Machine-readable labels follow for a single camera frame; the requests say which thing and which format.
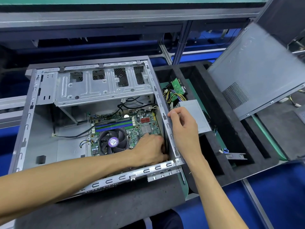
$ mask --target hand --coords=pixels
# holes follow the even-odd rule
[[[168,113],[173,122],[173,137],[176,146],[185,160],[202,156],[198,126],[195,119],[185,107],[174,108]]]
[[[135,152],[138,166],[142,165],[155,165],[165,160],[168,160],[168,155],[162,153],[162,146],[164,139],[158,135],[145,134],[135,148],[132,150]]]

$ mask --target right hand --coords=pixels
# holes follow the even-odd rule
[[[173,137],[183,158],[188,160],[197,155],[202,156],[198,126],[189,111],[185,107],[174,108],[168,116],[173,122]]]

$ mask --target cpu cooler fan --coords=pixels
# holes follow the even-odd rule
[[[128,149],[126,130],[124,128],[101,132],[99,142],[103,154],[113,154]]]

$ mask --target left hand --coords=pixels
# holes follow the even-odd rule
[[[164,139],[159,135],[145,134],[132,150],[136,155],[138,166],[155,165],[168,160],[168,155],[162,153]]]

